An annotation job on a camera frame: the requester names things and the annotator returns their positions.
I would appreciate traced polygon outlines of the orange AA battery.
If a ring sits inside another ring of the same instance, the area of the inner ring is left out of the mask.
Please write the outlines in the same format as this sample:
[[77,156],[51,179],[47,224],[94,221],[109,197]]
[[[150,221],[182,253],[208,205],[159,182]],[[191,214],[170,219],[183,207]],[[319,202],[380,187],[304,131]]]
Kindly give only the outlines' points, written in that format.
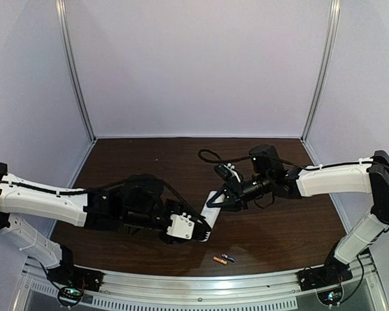
[[228,261],[225,260],[225,259],[222,259],[222,258],[213,257],[213,260],[214,260],[215,262],[218,262],[218,263],[223,264],[223,265],[227,265],[227,264],[228,264]]

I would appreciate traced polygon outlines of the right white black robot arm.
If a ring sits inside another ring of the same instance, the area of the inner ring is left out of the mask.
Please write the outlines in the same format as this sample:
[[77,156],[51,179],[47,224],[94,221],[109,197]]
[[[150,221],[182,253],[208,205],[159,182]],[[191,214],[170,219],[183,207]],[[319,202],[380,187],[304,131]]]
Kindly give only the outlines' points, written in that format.
[[372,157],[354,162],[301,167],[282,160],[270,144],[253,147],[247,155],[255,176],[243,180],[234,160],[213,160],[215,172],[224,180],[218,191],[210,192],[202,216],[213,226],[221,211],[247,209],[248,202],[271,194],[273,199],[297,200],[319,194],[362,192],[371,194],[373,206],[356,226],[328,254],[323,266],[302,270],[302,284],[320,281],[332,284],[347,279],[350,262],[389,230],[389,155],[378,150]]

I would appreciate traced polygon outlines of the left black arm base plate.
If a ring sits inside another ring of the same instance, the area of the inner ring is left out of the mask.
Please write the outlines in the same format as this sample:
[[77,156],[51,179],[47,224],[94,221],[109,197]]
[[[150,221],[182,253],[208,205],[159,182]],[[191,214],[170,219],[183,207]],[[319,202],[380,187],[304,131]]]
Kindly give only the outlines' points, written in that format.
[[103,272],[73,266],[72,269],[57,268],[47,270],[48,279],[52,282],[73,286],[78,289],[98,292],[104,277]]

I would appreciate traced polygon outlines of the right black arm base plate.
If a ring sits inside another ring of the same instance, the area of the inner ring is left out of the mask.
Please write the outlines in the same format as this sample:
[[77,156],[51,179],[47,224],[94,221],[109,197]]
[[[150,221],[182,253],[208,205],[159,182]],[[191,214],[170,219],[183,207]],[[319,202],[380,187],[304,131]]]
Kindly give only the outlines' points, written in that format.
[[301,291],[314,290],[339,285],[351,280],[353,274],[349,266],[323,265],[306,267],[296,273]]

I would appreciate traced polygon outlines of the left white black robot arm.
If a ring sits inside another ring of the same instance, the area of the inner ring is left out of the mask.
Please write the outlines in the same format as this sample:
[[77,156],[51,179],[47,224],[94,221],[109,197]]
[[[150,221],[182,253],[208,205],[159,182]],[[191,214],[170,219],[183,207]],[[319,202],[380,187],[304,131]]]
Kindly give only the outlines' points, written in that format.
[[161,199],[169,184],[150,174],[134,175],[94,189],[63,189],[25,181],[0,163],[0,234],[39,260],[51,275],[77,272],[72,251],[45,238],[23,214],[52,218],[96,231],[157,231],[166,243],[201,240],[210,226],[179,195]]

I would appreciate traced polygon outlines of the white remote control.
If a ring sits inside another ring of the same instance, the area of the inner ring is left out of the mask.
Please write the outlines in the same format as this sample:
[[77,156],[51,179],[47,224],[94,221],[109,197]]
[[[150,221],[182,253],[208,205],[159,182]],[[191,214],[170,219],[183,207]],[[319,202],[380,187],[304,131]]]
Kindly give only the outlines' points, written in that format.
[[202,208],[201,216],[204,217],[206,222],[209,224],[210,228],[213,229],[217,218],[220,214],[220,207],[208,207],[207,202],[216,194],[217,192],[215,190],[212,190],[208,197],[207,200],[205,201],[205,204]]

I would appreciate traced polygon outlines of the purple AA battery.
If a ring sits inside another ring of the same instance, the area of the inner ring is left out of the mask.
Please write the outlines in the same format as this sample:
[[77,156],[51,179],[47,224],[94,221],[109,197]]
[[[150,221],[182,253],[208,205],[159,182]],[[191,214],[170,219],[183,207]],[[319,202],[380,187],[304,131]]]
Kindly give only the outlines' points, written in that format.
[[228,254],[221,254],[221,258],[230,262],[235,262],[235,259]]

